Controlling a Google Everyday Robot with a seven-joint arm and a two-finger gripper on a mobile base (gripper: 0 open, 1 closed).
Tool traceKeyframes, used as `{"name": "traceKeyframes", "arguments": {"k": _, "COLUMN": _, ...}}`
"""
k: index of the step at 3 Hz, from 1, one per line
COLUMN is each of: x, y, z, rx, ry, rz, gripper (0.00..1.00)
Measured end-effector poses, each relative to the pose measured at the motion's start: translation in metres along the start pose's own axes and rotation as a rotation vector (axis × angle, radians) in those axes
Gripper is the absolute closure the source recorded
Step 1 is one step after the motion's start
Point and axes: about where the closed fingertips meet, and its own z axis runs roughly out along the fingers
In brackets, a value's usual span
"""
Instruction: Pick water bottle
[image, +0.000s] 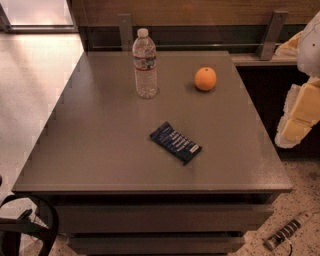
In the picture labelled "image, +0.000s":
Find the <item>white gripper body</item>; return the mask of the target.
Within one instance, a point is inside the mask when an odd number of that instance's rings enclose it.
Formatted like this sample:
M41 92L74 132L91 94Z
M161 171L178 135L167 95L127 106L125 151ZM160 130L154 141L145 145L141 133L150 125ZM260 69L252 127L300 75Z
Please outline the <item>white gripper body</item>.
M302 31L297 48L297 66L310 77L320 77L320 11Z

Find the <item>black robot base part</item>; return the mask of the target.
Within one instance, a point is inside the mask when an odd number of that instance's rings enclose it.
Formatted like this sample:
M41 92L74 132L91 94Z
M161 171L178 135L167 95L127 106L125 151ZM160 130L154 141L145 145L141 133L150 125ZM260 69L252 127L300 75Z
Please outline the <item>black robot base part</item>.
M17 219L0 218L0 256L19 256L23 234L40 237L45 227L30 219L31 209L25 210Z

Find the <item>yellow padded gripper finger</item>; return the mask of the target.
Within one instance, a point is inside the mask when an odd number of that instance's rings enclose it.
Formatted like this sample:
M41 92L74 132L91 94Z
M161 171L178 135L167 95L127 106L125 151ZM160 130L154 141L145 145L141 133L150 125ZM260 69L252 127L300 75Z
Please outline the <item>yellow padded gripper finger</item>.
M296 57L299 40L301 38L302 32L298 32L288 41L281 44L275 51L275 55L279 57Z
M320 121L320 79L312 77L302 86L293 84L283 112L274 141L280 148L293 148Z

